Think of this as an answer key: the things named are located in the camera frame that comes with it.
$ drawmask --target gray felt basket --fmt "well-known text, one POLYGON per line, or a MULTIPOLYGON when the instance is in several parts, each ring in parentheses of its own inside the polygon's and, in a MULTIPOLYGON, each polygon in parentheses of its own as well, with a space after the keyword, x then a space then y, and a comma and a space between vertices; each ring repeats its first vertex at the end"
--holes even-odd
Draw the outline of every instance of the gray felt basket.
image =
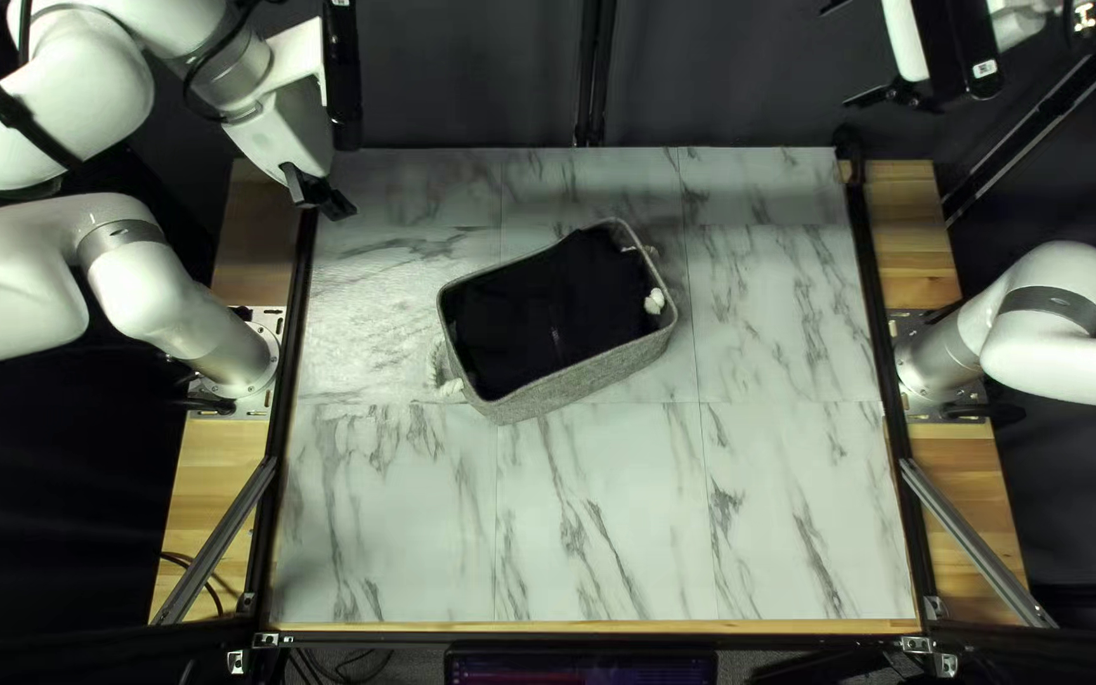
POLYGON ((539 255, 541 252, 553 250, 556 243, 533 252, 530 255, 521 256, 513 262, 470 273, 464 277, 457 277, 455 281, 439 288, 437 296, 438 320, 442 322, 442 333, 447 339, 445 346, 447 350, 447 361, 450 366, 450 373, 456 378, 463 379, 463 384, 465 384, 463 391, 465 391, 468 402, 494 423, 515 423, 563 408, 570 402, 581 400, 582 397, 586 397, 591 392, 601 390, 605 386, 628 377, 633 372, 648 366, 663 351, 666 351, 671 333, 675 331, 675 324, 680 320, 680 312, 675 307, 675 300, 671 298, 666 285, 662 282, 662 274, 658 273, 654 261, 650 260, 644 244, 637 238, 636 232, 624 220, 617 218, 603 219, 600 224, 579 230, 607 230, 612 232, 612 238, 617 244, 624 248, 631 247, 637 249, 637 252, 646 262, 646 267, 649 271, 652 283, 666 295, 666 304, 662 307, 662 313, 657 316, 659 320, 658 331, 596 354, 573 366, 567 366, 567 368, 562 368, 549 376, 530 381, 505 397, 496 398, 496 400, 484 400, 484 398, 479 396, 477 388, 465 373, 465 367, 460 364, 459 353, 456 351, 456 342, 452 335, 450 321, 444 312, 444 305, 442 305, 442 297, 450 288, 459 287, 459 285, 482 274, 506 269, 512 264, 529 259, 532 255, 539 255))

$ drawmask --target marble tile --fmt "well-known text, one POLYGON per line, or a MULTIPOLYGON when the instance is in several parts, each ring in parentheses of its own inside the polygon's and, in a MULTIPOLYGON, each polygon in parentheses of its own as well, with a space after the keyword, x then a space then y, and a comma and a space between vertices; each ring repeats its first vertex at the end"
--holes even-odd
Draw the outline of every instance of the marble tile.
MULTIPOLYGON (((502 227, 503 261, 547 248, 573 230, 563 225, 502 227)), ((675 333, 662 356, 628 378, 614 383, 580 402, 694 402, 696 401, 695 344, 692 339, 692 298, 688 295, 688 264, 683 231, 657 226, 637 229, 680 310, 675 333)))
POLYGON ((701 401, 879 400, 852 232, 687 231, 701 401))
POLYGON ((571 404, 498 438, 498 620, 710 618, 698 406, 571 404))
POLYGON ((504 150, 358 150, 332 183, 357 206, 349 226, 499 226, 504 150))
POLYGON ((678 148, 690 226, 847 226, 831 148, 678 148))
POLYGON ((299 403, 271 618, 492 620, 495 441, 466 406, 299 403))
POLYGON ((463 402, 432 374, 438 288, 498 262, 496 228, 321 226, 298 396, 353 403, 463 402))
POLYGON ((681 226, 680 174, 671 148, 511 151, 502 180, 503 226, 580 228, 619 217, 635 229, 681 226))
POLYGON ((720 618, 914 617, 880 412, 701 406, 720 618))

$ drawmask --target black fabric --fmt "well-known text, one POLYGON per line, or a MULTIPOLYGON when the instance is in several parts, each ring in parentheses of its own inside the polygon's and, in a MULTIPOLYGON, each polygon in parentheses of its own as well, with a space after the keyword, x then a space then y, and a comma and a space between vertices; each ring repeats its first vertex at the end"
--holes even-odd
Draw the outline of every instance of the black fabric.
POLYGON ((18 98, 11 95, 0 85, 0 122, 8 128, 19 130, 27 141, 37 147, 38 150, 49 156, 49 159, 66 167, 68 171, 78 168, 83 160, 78 159, 65 146, 54 139, 47 130, 42 128, 36 118, 33 118, 32 111, 18 98))
POLYGON ((460 285, 446 299, 456 347, 487 400, 647 335, 652 282, 636 251, 605 229, 460 285))

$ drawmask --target gray band on robot arm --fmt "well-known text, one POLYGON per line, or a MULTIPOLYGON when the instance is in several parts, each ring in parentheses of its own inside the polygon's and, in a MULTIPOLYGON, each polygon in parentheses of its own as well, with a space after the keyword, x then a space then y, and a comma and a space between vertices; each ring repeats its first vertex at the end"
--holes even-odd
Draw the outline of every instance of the gray band on robot arm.
POLYGON ((1011 289, 1001 301, 996 316, 1008 312, 1057 315, 1084 328, 1086 333, 1096 335, 1096 305, 1072 289, 1051 288, 1047 285, 1011 289))

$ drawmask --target black strap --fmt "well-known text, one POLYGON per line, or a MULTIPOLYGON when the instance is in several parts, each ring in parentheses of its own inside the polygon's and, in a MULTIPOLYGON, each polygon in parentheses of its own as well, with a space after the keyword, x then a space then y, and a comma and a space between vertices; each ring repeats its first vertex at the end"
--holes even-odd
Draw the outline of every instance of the black strap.
POLYGON ((0 122, 8 128, 19 130, 27 141, 48 155, 55 162, 66 167, 68 171, 83 163, 83 160, 79 160, 73 152, 55 140, 53 135, 41 128, 27 105, 20 102, 20 99, 11 95, 7 90, 2 90, 1 85, 0 122))

